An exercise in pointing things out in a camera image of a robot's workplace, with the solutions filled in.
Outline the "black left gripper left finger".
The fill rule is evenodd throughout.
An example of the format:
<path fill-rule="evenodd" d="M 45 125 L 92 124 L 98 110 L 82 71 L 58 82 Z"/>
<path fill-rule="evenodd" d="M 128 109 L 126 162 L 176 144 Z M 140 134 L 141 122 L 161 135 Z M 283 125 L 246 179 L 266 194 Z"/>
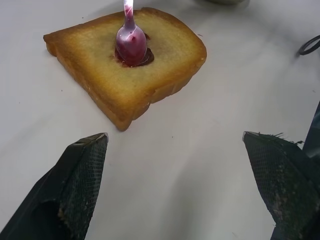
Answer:
<path fill-rule="evenodd" d="M 109 137 L 70 144 L 32 187 L 0 232 L 0 240 L 85 240 L 93 217 Z"/>

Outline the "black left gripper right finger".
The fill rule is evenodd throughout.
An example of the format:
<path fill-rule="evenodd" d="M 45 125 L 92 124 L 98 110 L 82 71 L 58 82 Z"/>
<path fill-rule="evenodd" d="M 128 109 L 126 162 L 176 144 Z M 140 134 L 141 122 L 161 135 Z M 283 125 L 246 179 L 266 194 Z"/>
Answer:
<path fill-rule="evenodd" d="M 276 135 L 246 131 L 242 140 L 275 222 L 271 240 L 320 240 L 320 165 Z"/>

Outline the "white plastic spoon with jam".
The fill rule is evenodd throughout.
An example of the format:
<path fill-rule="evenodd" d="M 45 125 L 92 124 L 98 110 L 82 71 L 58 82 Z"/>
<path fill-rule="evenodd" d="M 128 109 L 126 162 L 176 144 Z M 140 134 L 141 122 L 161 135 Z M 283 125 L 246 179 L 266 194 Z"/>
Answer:
<path fill-rule="evenodd" d="M 134 20 L 134 0 L 123 0 L 124 24 L 116 34 L 118 55 L 129 66 L 138 65 L 147 52 L 147 39 Z"/>

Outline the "toasted bread slice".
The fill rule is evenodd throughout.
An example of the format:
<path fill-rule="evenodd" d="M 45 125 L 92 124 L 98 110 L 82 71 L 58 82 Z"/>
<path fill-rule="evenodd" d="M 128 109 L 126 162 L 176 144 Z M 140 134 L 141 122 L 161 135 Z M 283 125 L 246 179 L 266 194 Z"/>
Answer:
<path fill-rule="evenodd" d="M 120 131 L 149 106 L 180 91 L 207 58 L 202 40 L 175 16 L 152 7 L 134 11 L 151 62 L 129 67 L 116 55 L 124 13 L 116 12 L 46 34 L 48 52 Z"/>

